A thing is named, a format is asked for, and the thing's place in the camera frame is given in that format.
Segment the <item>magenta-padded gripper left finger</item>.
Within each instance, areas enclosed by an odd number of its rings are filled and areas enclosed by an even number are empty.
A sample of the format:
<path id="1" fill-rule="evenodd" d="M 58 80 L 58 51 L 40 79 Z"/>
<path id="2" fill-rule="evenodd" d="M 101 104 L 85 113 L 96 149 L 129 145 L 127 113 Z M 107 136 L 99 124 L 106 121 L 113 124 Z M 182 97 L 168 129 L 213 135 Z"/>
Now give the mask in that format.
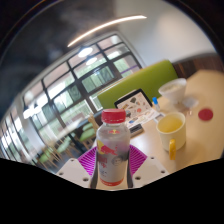
<path id="1" fill-rule="evenodd" d="M 98 178 L 95 159 L 96 148 L 92 148 L 78 159 L 70 158 L 56 175 L 81 187 L 95 189 Z"/>

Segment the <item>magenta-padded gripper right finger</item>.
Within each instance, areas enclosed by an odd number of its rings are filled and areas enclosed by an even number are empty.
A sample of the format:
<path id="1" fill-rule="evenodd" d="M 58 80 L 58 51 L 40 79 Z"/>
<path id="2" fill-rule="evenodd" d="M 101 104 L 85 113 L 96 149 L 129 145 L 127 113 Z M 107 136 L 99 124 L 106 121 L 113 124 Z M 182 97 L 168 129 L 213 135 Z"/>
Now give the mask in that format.
<path id="1" fill-rule="evenodd" d="M 129 188 L 140 188 L 167 176 L 169 172 L 154 156 L 146 156 L 135 146 L 130 146 L 127 169 Z"/>

